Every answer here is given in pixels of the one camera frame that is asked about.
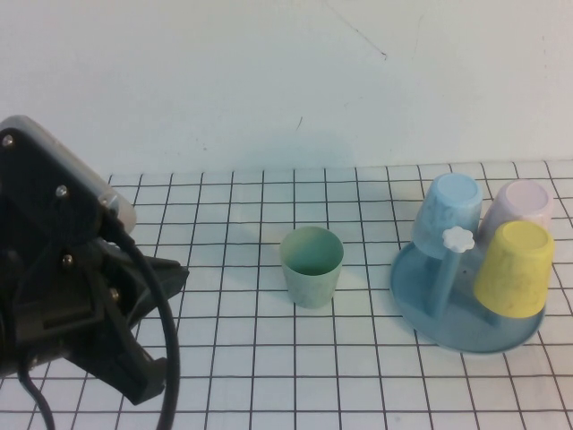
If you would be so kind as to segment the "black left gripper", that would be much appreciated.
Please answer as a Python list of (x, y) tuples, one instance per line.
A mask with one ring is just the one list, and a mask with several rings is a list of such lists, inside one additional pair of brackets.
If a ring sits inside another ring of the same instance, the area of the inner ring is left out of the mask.
[[(146, 256), (165, 298), (184, 287), (179, 262)], [(103, 241), (48, 250), (26, 268), (13, 250), (1, 257), (1, 374), (64, 358), (139, 405), (165, 386), (132, 328), (157, 308), (128, 255)]]

